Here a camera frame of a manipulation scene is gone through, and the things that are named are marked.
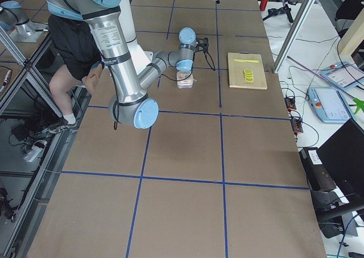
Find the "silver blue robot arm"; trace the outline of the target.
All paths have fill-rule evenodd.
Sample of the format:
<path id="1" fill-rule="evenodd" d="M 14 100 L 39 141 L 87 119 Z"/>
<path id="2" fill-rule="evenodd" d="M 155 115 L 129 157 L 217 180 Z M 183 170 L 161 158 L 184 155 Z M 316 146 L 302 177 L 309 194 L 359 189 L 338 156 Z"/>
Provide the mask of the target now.
<path id="1" fill-rule="evenodd" d="M 181 29 L 178 51 L 156 53 L 137 72 L 128 48 L 136 39 L 129 0 L 47 0 L 47 4 L 51 14 L 85 21 L 90 26 L 114 82 L 115 97 L 110 100 L 109 111 L 115 123 L 151 127 L 159 105 L 148 96 L 147 89 L 170 66 L 183 72 L 192 70 L 197 47 L 194 30 Z"/>

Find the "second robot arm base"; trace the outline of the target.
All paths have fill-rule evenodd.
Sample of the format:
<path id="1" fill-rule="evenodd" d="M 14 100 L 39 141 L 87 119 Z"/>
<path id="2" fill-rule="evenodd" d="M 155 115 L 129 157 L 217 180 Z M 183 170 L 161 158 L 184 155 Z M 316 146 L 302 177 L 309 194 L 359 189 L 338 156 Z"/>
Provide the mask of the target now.
<path id="1" fill-rule="evenodd" d="M 48 31 L 47 24 L 31 21 L 17 1 L 1 3 L 1 27 L 11 31 L 10 38 L 16 42 L 35 43 Z"/>

